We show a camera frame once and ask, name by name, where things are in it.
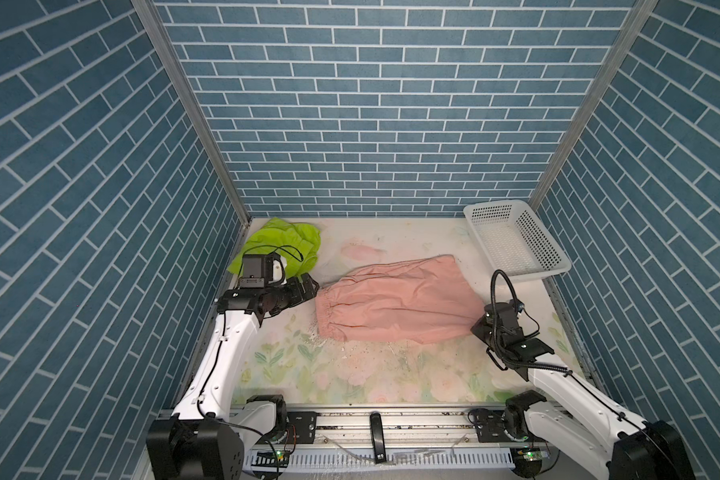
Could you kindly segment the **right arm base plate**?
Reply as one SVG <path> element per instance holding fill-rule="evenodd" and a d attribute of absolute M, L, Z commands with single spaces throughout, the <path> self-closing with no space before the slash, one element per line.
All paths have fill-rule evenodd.
<path fill-rule="evenodd" d="M 506 432 L 503 411 L 473 408 L 467 412 L 466 417 L 474 428 L 479 443 L 514 442 Z"/>

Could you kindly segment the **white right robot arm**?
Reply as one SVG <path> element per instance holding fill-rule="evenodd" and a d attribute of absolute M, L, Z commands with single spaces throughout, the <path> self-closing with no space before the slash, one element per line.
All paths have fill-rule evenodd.
<path fill-rule="evenodd" d="M 489 357 L 531 389 L 505 403 L 503 425 L 515 441 L 544 440 L 597 479 L 692 479 L 681 435 L 650 422 L 575 374 L 538 335 L 527 334 L 517 300 L 488 305 L 472 334 Z"/>

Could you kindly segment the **pink shorts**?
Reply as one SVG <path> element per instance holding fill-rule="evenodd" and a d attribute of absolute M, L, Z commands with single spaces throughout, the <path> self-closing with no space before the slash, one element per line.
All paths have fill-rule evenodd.
<path fill-rule="evenodd" d="M 451 255 L 360 267 L 315 299 L 320 336 L 432 344 L 467 336 L 484 302 Z"/>

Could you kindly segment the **white plastic basket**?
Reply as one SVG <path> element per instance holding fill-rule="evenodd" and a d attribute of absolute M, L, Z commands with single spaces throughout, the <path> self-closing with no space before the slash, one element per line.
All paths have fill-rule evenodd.
<path fill-rule="evenodd" d="M 468 205 L 463 214 L 488 264 L 512 281 L 543 280 L 572 268 L 562 247 L 524 201 Z"/>

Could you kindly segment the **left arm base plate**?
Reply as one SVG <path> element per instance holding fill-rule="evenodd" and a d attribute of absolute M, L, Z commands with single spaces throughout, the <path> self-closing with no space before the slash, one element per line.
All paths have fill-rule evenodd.
<path fill-rule="evenodd" d="M 317 429 L 316 411 L 289 411 L 284 422 L 279 422 L 275 430 L 275 442 L 283 445 L 298 446 L 313 444 Z"/>

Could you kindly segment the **lime green shorts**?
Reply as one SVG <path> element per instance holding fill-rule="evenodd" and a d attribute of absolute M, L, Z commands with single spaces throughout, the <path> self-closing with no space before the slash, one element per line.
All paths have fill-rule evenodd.
<path fill-rule="evenodd" d="M 239 276 L 242 258 L 246 254 L 277 253 L 285 260 L 286 277 L 299 276 L 315 267 L 320 246 L 321 231 L 316 226 L 273 218 L 245 242 L 227 271 Z"/>

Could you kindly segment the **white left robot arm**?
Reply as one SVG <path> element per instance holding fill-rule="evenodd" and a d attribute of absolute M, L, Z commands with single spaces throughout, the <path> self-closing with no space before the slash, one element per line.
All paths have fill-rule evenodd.
<path fill-rule="evenodd" d="M 243 254 L 234 286 L 216 301 L 213 331 L 195 376 L 170 416 L 156 419 L 146 437 L 157 479 L 238 479 L 248 451 L 287 428 L 280 394 L 255 396 L 233 414 L 231 400 L 242 364 L 265 320 L 317 296 L 308 274 L 289 277 L 291 247 Z"/>

